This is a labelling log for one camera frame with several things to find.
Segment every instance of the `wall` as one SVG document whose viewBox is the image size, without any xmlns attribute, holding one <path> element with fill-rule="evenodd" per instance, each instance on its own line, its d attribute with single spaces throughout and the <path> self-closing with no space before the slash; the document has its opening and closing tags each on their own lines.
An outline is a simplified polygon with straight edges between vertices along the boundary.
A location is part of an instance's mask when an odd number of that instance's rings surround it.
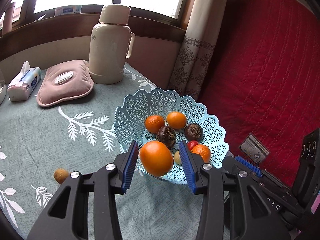
<svg viewBox="0 0 320 240">
<path fill-rule="evenodd" d="M 0 62 L 8 84 L 25 61 L 31 67 L 49 68 L 74 59 L 89 59 L 90 36 L 52 41 L 20 51 Z M 166 89 L 180 49 L 180 44 L 155 38 L 137 36 L 128 63 L 157 86 Z"/>
</svg>

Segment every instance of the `small yellow fruit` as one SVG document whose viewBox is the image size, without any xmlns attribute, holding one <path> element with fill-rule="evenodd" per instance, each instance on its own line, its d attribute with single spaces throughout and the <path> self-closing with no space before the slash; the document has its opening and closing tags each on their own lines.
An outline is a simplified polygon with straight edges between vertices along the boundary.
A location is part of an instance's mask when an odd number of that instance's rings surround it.
<svg viewBox="0 0 320 240">
<path fill-rule="evenodd" d="M 174 162 L 178 165 L 182 165 L 181 159 L 180 159 L 180 153 L 177 151 L 173 156 Z"/>
<path fill-rule="evenodd" d="M 69 172 L 66 171 L 65 169 L 57 169 L 54 172 L 54 179 L 59 183 L 62 184 L 66 178 L 69 176 Z"/>
</svg>

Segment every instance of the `table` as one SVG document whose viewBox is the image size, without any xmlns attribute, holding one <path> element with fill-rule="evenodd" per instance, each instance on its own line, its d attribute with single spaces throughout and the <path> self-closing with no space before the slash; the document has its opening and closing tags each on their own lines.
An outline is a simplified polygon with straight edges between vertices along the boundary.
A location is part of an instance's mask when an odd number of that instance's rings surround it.
<svg viewBox="0 0 320 240">
<path fill-rule="evenodd" d="M 94 84 L 86 97 L 53 107 L 38 106 L 40 86 L 41 82 L 27 101 L 10 102 L 6 95 L 0 105 L 0 208 L 24 239 L 59 187 L 54 171 L 65 168 L 86 174 L 113 162 L 120 153 L 112 130 L 116 107 L 126 95 L 155 87 L 127 63 L 121 82 Z M 80 127 L 98 117 L 100 126 L 93 129 L 93 137 L 80 134 Z M 71 123 L 78 133 L 68 132 Z M 111 142 L 104 144 L 103 131 L 112 135 Z M 117 195 L 116 203 L 123 239 L 195 239 L 202 196 L 194 196 L 186 185 L 156 180 L 136 169 L 130 189 Z M 88 230 L 89 239 L 94 239 L 93 193 Z"/>
</svg>

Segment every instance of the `red quilted fabric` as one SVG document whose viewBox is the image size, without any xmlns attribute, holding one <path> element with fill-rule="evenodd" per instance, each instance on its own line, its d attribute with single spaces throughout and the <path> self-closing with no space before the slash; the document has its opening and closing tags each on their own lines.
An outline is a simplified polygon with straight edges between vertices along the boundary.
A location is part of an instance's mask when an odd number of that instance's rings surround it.
<svg viewBox="0 0 320 240">
<path fill-rule="evenodd" d="M 305 135 L 320 126 L 320 23 L 295 0 L 229 0 L 199 102 L 234 155 L 252 133 L 260 164 L 292 185 Z"/>
</svg>

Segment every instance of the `tissue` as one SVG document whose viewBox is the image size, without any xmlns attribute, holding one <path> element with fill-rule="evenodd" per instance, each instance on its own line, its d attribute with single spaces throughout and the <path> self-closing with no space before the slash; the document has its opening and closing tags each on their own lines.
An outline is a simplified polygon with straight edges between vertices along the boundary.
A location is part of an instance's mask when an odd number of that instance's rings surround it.
<svg viewBox="0 0 320 240">
<path fill-rule="evenodd" d="M 39 67 L 30 68 L 29 62 L 25 62 L 18 75 L 10 82 L 7 93 L 10 101 L 27 100 L 41 79 Z"/>
</svg>

